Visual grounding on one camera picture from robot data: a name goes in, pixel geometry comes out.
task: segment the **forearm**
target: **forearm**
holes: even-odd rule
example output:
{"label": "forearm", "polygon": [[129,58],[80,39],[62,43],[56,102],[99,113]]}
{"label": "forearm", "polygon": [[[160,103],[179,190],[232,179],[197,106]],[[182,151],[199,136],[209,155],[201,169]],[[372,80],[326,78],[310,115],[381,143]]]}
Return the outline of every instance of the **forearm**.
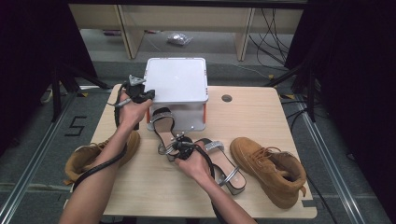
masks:
{"label": "forearm", "polygon": [[209,178],[196,180],[201,188],[208,194],[212,203],[216,206],[222,217],[229,224],[233,223],[256,223],[256,221],[224,190]]}
{"label": "forearm", "polygon": [[[120,126],[96,158],[93,166],[119,155],[131,133],[130,126]],[[119,162],[84,179],[73,192],[61,216],[60,223],[98,223],[106,209]]]}

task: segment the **metal rod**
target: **metal rod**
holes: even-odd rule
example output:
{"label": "metal rod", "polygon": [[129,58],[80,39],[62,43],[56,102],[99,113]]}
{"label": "metal rod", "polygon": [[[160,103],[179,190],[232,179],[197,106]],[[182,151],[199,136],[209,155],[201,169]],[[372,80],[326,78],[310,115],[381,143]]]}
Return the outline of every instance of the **metal rod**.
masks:
{"label": "metal rod", "polygon": [[[302,101],[303,97],[301,95],[296,95],[297,101]],[[301,109],[305,108],[305,104],[298,104]],[[315,122],[309,118],[309,116],[304,113],[304,121],[306,127],[308,128],[309,132],[311,133],[312,138],[317,146],[318,152],[320,157],[323,159],[324,165],[329,172],[330,178],[332,179],[332,183],[334,184],[335,189],[338,192],[341,202],[343,203],[346,212],[349,216],[349,219],[352,223],[366,223],[363,216],[361,215],[361,210],[358,207],[355,199],[350,192],[347,183],[345,182],[344,178],[342,177],[337,164],[335,163],[334,159],[332,158],[332,154],[326,146],[319,130],[318,126]]]}
{"label": "metal rod", "polygon": [[54,135],[59,129],[62,120],[64,119],[64,114],[67,111],[67,108],[71,105],[74,99],[76,99],[77,94],[72,92],[67,95],[64,102],[64,110],[60,114],[59,118],[57,118],[54,122],[51,123],[49,129],[47,130],[44,138],[42,139],[40,145],[38,146],[35,154],[32,159],[30,159],[29,164],[25,168],[23,174],[21,175],[18,183],[15,185],[14,189],[11,191],[8,196],[6,202],[2,205],[2,209],[0,211],[0,220],[2,224],[9,223],[12,219],[15,211],[17,210],[24,193],[29,187],[30,182],[32,181],[39,165],[43,161],[48,149],[49,145],[52,142]]}

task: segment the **black sandal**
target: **black sandal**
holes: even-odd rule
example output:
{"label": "black sandal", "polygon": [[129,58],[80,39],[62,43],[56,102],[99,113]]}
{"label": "black sandal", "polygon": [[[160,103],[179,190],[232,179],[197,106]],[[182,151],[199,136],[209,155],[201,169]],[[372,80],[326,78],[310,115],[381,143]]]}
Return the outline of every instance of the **black sandal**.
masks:
{"label": "black sandal", "polygon": [[168,107],[162,107],[152,113],[150,120],[154,132],[161,138],[158,145],[158,153],[166,155],[169,161],[180,157],[180,150],[176,149],[178,143],[192,143],[191,139],[184,134],[174,136],[175,118]]}

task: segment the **human hand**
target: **human hand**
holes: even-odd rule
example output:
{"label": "human hand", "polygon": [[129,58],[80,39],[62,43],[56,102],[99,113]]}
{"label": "human hand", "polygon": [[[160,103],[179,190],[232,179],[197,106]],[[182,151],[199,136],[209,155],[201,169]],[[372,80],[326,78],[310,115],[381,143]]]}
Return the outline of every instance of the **human hand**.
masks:
{"label": "human hand", "polygon": [[[125,90],[122,90],[120,96],[120,102],[129,98],[129,96],[125,93]],[[146,111],[149,107],[152,106],[152,100],[148,99],[147,101],[137,104],[135,102],[130,102],[124,105],[120,109],[120,124],[127,125],[128,127],[134,127],[138,122],[140,122],[143,117],[145,117]]]}
{"label": "human hand", "polygon": [[[200,148],[205,148],[204,143],[196,143]],[[175,159],[175,164],[183,171],[185,175],[194,179],[198,183],[211,178],[209,165],[198,151],[194,150],[186,160]]]}

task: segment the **human arm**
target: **human arm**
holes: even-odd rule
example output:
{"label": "human arm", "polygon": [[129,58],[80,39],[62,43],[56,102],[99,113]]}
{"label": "human arm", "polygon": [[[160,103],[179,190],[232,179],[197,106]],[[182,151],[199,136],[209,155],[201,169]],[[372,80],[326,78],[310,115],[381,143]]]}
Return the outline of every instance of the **human arm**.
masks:
{"label": "human arm", "polygon": [[[201,148],[205,148],[201,142],[197,144]],[[188,159],[185,161],[175,159],[175,163],[207,193],[210,200],[227,223],[256,223],[256,221],[233,198],[231,198],[218,183],[216,183],[210,175],[205,158],[199,152],[194,150]]]}
{"label": "human arm", "polygon": [[[120,100],[127,97],[123,93]],[[120,110],[120,125],[96,158],[93,166],[109,161],[122,152],[134,126],[142,120],[151,105],[151,100],[142,104],[131,102]],[[90,175],[78,185],[64,208],[60,223],[99,223],[113,188],[119,162]]]}

